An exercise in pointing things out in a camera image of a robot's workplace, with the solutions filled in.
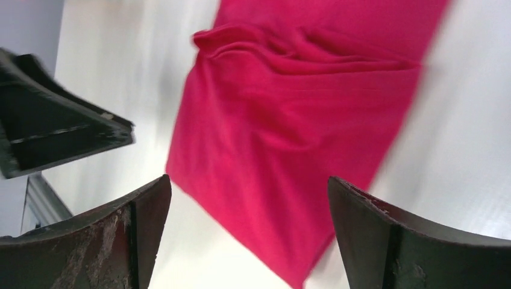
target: pink towel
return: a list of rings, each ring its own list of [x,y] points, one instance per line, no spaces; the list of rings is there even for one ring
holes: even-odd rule
[[[334,237],[328,177],[368,188],[446,5],[223,0],[193,38],[168,174],[302,288]]]

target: black plastic part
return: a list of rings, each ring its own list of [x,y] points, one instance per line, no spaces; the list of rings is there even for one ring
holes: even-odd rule
[[[330,211],[351,289],[509,289],[511,241],[450,228],[338,178]]]
[[[0,49],[0,170],[5,178],[133,143],[133,124],[67,92],[31,55]]]
[[[0,238],[0,288],[148,288],[170,202],[164,175],[69,220]]]

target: wrinkled fabric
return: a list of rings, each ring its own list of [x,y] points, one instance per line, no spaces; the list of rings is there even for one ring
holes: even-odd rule
[[[334,237],[331,175],[367,189],[446,0],[224,0],[199,49],[172,180],[293,288]]]

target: white surface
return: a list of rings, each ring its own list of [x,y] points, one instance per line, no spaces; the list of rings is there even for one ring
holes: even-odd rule
[[[57,78],[137,125],[137,144],[45,176],[73,213],[113,200],[164,171],[190,35],[216,1],[67,0]],[[459,0],[428,58],[411,122],[372,192],[437,222],[510,238],[511,2]],[[306,288],[347,288],[335,244]],[[151,288],[287,285],[174,186]]]
[[[21,235],[27,176],[0,179],[0,237]]]

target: scuffed surface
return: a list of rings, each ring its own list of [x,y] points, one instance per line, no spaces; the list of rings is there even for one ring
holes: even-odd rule
[[[82,269],[83,259],[90,242],[96,235],[96,230],[91,227],[85,229],[80,235],[78,245],[67,256],[66,266],[51,286],[51,289],[74,288],[76,278]]]

